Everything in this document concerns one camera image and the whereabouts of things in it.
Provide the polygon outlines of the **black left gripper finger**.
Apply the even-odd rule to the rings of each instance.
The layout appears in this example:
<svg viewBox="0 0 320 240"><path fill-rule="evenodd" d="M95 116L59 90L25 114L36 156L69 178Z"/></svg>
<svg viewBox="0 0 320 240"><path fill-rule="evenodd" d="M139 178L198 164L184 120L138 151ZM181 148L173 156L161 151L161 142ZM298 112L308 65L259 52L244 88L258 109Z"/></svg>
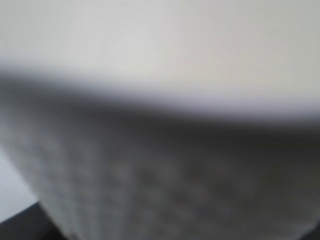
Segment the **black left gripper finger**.
<svg viewBox="0 0 320 240"><path fill-rule="evenodd" d="M0 240L64 240L38 203L0 223Z"/></svg>

